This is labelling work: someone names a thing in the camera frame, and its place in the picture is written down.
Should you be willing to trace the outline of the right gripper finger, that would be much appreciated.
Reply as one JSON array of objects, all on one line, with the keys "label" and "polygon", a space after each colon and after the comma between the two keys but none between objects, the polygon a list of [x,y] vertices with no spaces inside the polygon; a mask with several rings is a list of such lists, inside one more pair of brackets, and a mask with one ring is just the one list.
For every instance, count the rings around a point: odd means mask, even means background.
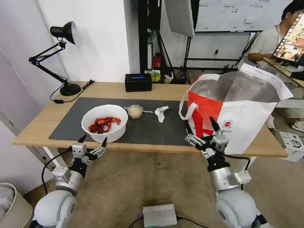
[{"label": "right gripper finger", "polygon": [[195,148],[206,148],[206,142],[193,134],[187,120],[185,120],[185,132],[185,140],[188,142],[188,144],[192,145]]},{"label": "right gripper finger", "polygon": [[218,138],[223,136],[223,131],[221,130],[219,124],[210,116],[210,122],[214,130],[213,138]]}]

